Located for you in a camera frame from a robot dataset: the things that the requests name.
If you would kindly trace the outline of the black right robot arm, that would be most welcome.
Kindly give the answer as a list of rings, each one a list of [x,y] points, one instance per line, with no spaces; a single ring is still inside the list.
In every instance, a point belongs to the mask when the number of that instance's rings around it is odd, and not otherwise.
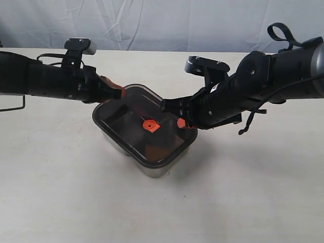
[[[190,56],[187,73],[202,76],[205,85],[194,95],[164,99],[162,110],[184,120],[190,128],[208,130],[240,123],[241,114],[265,114],[263,104],[283,104],[290,99],[323,98],[323,40],[318,37],[299,48],[268,55],[253,51],[235,73],[221,61]]]

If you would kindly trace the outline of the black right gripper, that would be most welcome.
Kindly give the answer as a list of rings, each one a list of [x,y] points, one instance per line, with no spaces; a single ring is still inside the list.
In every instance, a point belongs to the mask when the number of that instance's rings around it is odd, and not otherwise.
[[[177,126],[180,129],[209,130],[242,122],[241,113],[228,118],[215,118],[208,99],[208,92],[204,88],[192,96],[163,99],[161,110],[176,116],[178,118]]]

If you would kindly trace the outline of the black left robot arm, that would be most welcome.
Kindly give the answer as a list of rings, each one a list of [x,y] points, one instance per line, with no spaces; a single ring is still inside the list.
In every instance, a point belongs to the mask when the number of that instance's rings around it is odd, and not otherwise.
[[[31,95],[100,103],[123,96],[96,73],[96,68],[62,64],[60,67],[12,52],[1,51],[1,94]]]

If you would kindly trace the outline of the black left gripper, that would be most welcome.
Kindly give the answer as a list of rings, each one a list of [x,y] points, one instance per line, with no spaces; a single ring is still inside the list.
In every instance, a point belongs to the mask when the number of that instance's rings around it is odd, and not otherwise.
[[[105,104],[125,96],[124,87],[115,84],[106,76],[99,76],[95,67],[83,66],[81,72],[84,77],[78,81],[77,91],[82,102]]]

